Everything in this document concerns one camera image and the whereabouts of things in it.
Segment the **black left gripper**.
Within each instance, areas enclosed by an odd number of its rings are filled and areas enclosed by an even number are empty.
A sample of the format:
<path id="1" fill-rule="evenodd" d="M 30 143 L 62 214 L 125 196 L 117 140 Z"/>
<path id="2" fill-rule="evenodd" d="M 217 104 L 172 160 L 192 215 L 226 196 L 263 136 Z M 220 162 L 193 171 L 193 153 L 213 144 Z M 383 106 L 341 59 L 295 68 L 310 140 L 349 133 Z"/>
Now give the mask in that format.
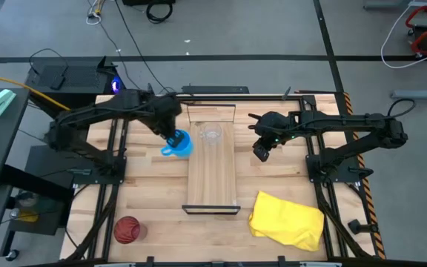
<path id="1" fill-rule="evenodd" d="M 153 115 L 148 119 L 148 127 L 162 138 L 167 138 L 172 148 L 178 148 L 185 135 L 176 130 L 176 117 L 182 112 L 181 103 L 175 95 L 156 97 L 150 110 Z"/>

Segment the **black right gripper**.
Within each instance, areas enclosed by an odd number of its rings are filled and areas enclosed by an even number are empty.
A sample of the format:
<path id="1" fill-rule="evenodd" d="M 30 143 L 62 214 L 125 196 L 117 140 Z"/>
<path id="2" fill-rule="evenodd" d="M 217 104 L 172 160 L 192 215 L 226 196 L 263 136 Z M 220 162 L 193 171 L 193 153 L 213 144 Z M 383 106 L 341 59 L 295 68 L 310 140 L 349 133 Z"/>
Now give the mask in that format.
<path id="1" fill-rule="evenodd" d="M 254 130 L 254 133 L 259 136 L 252 148 L 261 162 L 269 158 L 272 148 L 284 145 L 294 138 L 291 129 L 295 126 L 295 119 L 290 114 L 284 116 L 281 113 L 269 111 L 261 116 L 254 113 L 249 113 L 248 116 L 256 120 L 256 123 L 249 125 L 248 129 Z"/>

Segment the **blue plastic mug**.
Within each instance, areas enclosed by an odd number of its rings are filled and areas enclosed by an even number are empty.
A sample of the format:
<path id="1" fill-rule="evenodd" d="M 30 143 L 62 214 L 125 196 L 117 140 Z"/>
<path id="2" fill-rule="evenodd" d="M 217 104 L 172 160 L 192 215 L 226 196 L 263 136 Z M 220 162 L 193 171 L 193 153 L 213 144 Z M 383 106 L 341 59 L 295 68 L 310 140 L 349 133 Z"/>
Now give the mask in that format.
<path id="1" fill-rule="evenodd" d="M 180 132 L 183 132 L 185 135 L 185 138 L 182 142 L 182 144 L 178 148 L 172 148 L 170 146 L 170 143 L 167 143 L 165 147 L 161 149 L 161 154 L 163 156 L 177 156 L 179 158 L 188 158 L 191 155 L 191 152 L 193 150 L 193 143 L 191 141 L 191 136 L 188 132 L 184 130 L 180 130 Z"/>

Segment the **clear glass mug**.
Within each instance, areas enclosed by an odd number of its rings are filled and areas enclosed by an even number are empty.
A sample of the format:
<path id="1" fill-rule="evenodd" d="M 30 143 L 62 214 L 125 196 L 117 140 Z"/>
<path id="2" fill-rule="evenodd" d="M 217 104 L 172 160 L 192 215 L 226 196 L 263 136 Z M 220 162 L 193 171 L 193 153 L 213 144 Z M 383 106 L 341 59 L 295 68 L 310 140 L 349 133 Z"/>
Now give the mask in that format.
<path id="1" fill-rule="evenodd" d="M 205 122 L 200 126 L 200 138 L 209 145 L 216 145 L 222 141 L 222 127 L 219 123 Z"/>

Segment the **red ribbed tumbler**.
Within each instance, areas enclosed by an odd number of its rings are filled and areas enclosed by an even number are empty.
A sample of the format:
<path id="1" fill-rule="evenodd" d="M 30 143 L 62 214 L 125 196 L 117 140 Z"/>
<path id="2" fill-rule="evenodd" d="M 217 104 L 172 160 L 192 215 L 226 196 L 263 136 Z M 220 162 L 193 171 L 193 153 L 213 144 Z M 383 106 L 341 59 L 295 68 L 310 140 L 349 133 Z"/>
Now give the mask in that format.
<path id="1" fill-rule="evenodd" d="M 135 217 L 126 216 L 119 219 L 114 227 L 115 240 L 121 244 L 129 244 L 142 241 L 148 234 L 147 227 Z"/>

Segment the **black yellow hazard tape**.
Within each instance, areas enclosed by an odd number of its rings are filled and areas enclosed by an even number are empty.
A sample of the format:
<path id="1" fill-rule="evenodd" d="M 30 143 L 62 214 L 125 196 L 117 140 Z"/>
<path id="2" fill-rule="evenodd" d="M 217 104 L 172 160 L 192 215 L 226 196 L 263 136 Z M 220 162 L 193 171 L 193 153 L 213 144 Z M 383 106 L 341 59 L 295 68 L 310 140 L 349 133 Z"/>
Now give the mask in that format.
<path id="1" fill-rule="evenodd" d="M 354 138 L 354 141 L 359 139 L 358 132 L 361 130 L 368 130 L 365 128 L 366 123 L 360 120 L 357 117 L 353 117 L 351 101 L 349 95 L 347 93 L 343 93 L 343 98 L 345 100 L 345 108 L 347 111 L 347 129 L 351 131 L 351 137 Z M 359 192 L 361 193 L 361 197 L 363 199 L 363 205 L 365 208 L 365 217 L 367 219 L 368 224 L 377 225 L 377 217 L 374 210 L 373 199 L 371 195 L 371 189 L 368 181 L 368 174 L 363 174 L 360 178 Z M 381 238 L 380 231 L 377 233 L 370 233 L 371 241 L 374 245 L 375 254 L 382 260 L 386 259 L 385 249 L 383 246 L 383 241 Z"/>

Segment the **yellow cloth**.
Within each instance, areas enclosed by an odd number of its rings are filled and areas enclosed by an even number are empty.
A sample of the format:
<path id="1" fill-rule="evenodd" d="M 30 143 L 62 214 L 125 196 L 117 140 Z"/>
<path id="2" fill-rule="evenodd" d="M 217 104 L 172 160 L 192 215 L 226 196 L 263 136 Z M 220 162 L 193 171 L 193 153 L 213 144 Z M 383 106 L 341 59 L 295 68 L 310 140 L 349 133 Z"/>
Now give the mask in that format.
<path id="1" fill-rule="evenodd" d="M 318 208 L 282 200 L 259 191 L 248 227 L 254 237 L 267 237 L 282 245 L 318 251 L 325 215 Z"/>

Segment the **black computer tower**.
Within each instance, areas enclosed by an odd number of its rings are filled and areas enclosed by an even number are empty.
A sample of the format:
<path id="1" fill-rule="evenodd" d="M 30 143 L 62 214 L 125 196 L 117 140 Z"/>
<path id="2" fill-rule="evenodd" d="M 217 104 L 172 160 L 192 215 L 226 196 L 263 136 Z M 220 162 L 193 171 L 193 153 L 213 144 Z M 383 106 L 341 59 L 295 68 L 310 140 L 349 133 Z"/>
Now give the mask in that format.
<path id="1" fill-rule="evenodd" d="M 50 88 L 52 69 L 67 67 L 59 90 Z M 112 81 L 119 77 L 117 66 L 106 57 L 95 59 L 37 59 L 28 71 L 25 84 L 69 108 L 82 108 L 98 95 L 113 95 Z"/>

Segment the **small black device on tower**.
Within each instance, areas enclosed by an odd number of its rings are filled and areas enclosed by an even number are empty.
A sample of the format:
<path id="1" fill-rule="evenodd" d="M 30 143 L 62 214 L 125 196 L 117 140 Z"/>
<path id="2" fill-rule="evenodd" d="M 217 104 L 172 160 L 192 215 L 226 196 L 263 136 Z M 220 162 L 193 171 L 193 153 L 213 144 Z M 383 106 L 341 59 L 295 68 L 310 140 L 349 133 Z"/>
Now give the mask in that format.
<path id="1" fill-rule="evenodd" d="M 58 66 L 57 68 L 52 69 L 52 74 L 54 75 L 53 81 L 50 84 L 50 88 L 53 90 L 59 90 L 64 81 L 65 81 L 65 72 L 67 67 Z"/>

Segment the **black clamp knob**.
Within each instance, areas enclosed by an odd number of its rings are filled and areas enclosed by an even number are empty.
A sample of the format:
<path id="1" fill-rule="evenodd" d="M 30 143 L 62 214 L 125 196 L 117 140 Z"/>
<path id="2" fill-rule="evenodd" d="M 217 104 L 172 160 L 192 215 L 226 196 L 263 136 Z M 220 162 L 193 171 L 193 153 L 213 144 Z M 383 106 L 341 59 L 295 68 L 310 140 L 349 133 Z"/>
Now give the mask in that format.
<path id="1" fill-rule="evenodd" d="M 375 224 L 361 224 L 358 220 L 352 220 L 348 223 L 348 227 L 355 235 L 359 233 L 377 233 L 378 226 Z"/>

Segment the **black equipment cart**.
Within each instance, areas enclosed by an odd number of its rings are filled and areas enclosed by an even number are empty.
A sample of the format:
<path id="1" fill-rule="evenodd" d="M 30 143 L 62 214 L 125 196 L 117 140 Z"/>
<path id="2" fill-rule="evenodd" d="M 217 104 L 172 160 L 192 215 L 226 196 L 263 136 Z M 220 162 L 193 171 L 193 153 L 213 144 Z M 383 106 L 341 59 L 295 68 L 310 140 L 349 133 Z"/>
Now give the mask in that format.
<path id="1" fill-rule="evenodd" d="M 54 235 L 67 225 L 68 213 L 76 184 L 75 171 L 82 170 L 85 161 L 72 153 L 56 152 L 45 145 L 30 149 L 25 169 L 6 165 L 1 172 L 5 185 L 17 188 L 18 194 L 10 198 L 7 207 L 17 210 L 8 222 L 0 256 L 15 260 L 19 251 L 12 247 L 16 233 Z M 34 222 L 17 220 L 21 211 L 33 211 L 39 215 Z"/>

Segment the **small yellow object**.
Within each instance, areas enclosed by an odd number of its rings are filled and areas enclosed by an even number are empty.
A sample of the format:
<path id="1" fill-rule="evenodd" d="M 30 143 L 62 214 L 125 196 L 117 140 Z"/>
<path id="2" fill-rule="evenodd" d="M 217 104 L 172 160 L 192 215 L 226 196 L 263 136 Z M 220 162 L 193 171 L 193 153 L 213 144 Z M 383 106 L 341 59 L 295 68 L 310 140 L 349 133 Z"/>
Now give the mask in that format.
<path id="1" fill-rule="evenodd" d="M 17 216 L 17 220 L 34 223 L 38 220 L 39 215 L 33 211 L 21 211 L 21 213 Z"/>

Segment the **mint green stapler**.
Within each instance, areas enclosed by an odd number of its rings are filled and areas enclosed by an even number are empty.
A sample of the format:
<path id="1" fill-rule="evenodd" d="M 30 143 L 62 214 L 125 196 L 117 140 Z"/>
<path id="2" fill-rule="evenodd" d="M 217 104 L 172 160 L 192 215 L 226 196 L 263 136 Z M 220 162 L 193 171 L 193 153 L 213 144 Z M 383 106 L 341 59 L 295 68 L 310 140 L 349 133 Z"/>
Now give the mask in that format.
<path id="1" fill-rule="evenodd" d="M 0 116 L 15 98 L 16 94 L 9 89 L 0 91 Z"/>

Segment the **black aluminium table frame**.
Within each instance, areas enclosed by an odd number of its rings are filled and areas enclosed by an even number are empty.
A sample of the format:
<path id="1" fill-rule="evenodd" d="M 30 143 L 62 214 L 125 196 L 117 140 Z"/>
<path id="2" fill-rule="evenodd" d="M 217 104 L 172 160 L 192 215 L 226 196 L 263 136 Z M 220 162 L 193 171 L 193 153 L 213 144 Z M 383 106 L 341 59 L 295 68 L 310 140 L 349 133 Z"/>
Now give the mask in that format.
<path id="1" fill-rule="evenodd" d="M 317 152 L 303 138 L 272 151 L 267 162 L 260 162 L 252 151 L 256 134 L 249 129 L 254 114 L 276 111 L 287 114 L 303 104 L 302 95 L 282 99 L 278 95 L 225 94 L 185 97 L 177 125 L 188 129 L 194 119 L 226 119 L 234 123 L 236 199 L 240 210 L 235 215 L 187 214 L 182 205 L 188 198 L 188 163 L 174 156 L 161 155 L 162 139 L 137 121 L 100 122 L 88 131 L 88 141 L 98 147 L 108 144 L 110 129 L 126 139 L 128 158 L 126 177 L 119 186 L 114 215 L 107 223 L 124 216 L 137 218 L 144 237 L 127 245 L 118 243 L 105 227 L 87 251 L 88 257 L 106 257 L 111 263 L 129 262 L 137 267 L 148 258 L 155 265 L 250 267 L 300 262 L 329 261 L 340 256 L 334 226 L 325 225 L 316 252 L 281 245 L 267 237 L 254 237 L 248 217 L 259 191 L 284 200 L 314 206 L 315 190 L 308 181 L 305 157 Z"/>

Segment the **wooden shelf with black frame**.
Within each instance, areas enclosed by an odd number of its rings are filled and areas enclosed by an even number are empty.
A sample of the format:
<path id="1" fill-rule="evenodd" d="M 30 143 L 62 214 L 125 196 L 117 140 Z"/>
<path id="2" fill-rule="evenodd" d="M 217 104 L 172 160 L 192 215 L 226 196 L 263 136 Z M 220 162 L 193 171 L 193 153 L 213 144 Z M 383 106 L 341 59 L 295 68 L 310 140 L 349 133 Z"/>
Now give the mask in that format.
<path id="1" fill-rule="evenodd" d="M 189 104 L 187 115 L 193 150 L 188 159 L 187 202 L 189 215 L 236 215 L 236 165 L 234 155 L 235 104 Z M 219 123 L 222 141 L 209 145 L 200 136 L 205 122 Z"/>

